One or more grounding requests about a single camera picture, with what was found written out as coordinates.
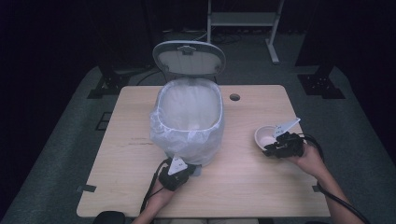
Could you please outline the black stand base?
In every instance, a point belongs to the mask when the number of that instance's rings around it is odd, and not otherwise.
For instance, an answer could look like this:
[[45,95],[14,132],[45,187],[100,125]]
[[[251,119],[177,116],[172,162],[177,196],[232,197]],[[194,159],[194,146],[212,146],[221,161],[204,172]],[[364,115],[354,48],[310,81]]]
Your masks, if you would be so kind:
[[123,65],[99,65],[101,77],[96,87],[90,90],[88,99],[100,99],[105,95],[118,95],[128,85],[132,71]]
[[323,64],[314,74],[300,74],[297,76],[306,95],[318,95],[323,99],[344,99],[340,89],[330,80],[333,64]]

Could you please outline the translucent plastic trash bag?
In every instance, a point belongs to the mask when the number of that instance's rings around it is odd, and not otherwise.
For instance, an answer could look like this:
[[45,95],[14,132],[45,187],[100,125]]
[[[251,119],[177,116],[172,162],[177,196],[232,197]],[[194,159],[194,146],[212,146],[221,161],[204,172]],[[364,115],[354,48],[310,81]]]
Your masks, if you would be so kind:
[[204,78],[164,85],[149,115],[150,139],[171,158],[208,165],[218,152],[225,121],[219,86]]

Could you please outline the black round seat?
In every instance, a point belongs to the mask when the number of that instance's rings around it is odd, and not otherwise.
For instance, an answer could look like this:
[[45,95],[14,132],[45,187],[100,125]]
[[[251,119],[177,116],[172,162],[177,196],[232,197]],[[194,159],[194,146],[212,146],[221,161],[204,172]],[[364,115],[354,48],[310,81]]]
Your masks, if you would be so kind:
[[101,212],[93,221],[92,224],[124,224],[125,215],[117,211]]

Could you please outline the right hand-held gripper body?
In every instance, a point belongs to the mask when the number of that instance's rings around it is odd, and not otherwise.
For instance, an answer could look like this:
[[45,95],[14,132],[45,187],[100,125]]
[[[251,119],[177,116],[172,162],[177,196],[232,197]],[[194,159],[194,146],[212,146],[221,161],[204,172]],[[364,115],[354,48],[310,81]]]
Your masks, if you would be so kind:
[[277,158],[301,157],[304,153],[303,139],[297,133],[289,130],[300,122],[299,118],[276,125],[274,137],[278,142],[284,142],[284,147],[276,147]]

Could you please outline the person's right hand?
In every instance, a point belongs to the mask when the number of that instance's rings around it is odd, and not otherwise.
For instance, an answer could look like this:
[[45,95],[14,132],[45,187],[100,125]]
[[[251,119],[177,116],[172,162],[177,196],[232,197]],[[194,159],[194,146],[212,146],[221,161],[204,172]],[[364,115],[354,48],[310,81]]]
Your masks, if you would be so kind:
[[316,179],[324,177],[328,170],[319,156],[318,150],[308,144],[303,144],[304,153],[301,157],[293,156],[287,158],[287,161],[297,165],[300,169]]

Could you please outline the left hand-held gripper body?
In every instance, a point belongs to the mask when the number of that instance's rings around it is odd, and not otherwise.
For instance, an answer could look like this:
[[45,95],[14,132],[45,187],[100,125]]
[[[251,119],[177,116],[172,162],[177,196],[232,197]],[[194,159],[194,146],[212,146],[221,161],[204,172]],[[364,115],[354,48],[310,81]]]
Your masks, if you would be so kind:
[[180,158],[168,158],[164,162],[166,167],[162,168],[159,181],[165,189],[171,191],[185,184],[197,168],[196,165],[187,164]]

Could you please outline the white metal stand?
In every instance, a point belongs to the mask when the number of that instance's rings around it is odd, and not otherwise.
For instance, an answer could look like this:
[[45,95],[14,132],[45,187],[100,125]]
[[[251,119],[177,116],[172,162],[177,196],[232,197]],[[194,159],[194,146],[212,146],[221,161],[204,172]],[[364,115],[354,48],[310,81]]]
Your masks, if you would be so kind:
[[274,47],[277,28],[282,14],[285,0],[279,0],[275,12],[215,12],[212,10],[212,0],[207,3],[206,42],[211,42],[214,27],[270,27],[271,35],[265,39],[273,64],[280,60]]

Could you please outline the white disposable paper bowl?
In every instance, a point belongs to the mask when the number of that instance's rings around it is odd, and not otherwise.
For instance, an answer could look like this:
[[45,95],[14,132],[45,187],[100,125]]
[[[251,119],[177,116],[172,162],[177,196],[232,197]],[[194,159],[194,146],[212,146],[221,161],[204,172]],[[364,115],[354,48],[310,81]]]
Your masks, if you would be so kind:
[[261,150],[265,151],[265,146],[271,145],[276,141],[276,138],[274,137],[275,130],[275,126],[262,126],[256,130],[254,139]]

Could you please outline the floor socket box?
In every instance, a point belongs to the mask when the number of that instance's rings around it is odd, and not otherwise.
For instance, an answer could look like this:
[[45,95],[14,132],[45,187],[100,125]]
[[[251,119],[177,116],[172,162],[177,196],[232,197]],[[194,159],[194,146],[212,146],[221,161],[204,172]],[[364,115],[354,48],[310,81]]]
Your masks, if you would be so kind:
[[96,124],[95,130],[96,131],[105,131],[110,119],[111,119],[112,113],[111,112],[104,112],[99,119],[98,123]]

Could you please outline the white pedal trash bin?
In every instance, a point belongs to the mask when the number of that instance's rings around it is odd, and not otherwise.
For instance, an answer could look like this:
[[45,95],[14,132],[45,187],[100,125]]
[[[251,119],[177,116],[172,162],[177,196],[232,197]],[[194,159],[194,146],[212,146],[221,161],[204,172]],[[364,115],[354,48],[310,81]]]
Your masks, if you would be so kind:
[[179,78],[211,80],[210,78],[220,74],[225,67],[223,51],[214,45],[200,41],[162,42],[154,48],[152,55],[161,71],[166,75],[174,76],[174,80]]

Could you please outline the person's left hand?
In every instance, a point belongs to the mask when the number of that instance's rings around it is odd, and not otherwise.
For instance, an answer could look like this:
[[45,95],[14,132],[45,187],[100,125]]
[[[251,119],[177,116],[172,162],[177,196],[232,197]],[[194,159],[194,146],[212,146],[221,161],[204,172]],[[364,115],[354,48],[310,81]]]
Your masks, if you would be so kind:
[[175,194],[175,191],[166,189],[159,181],[156,181],[148,198],[148,206],[163,208],[171,202]]

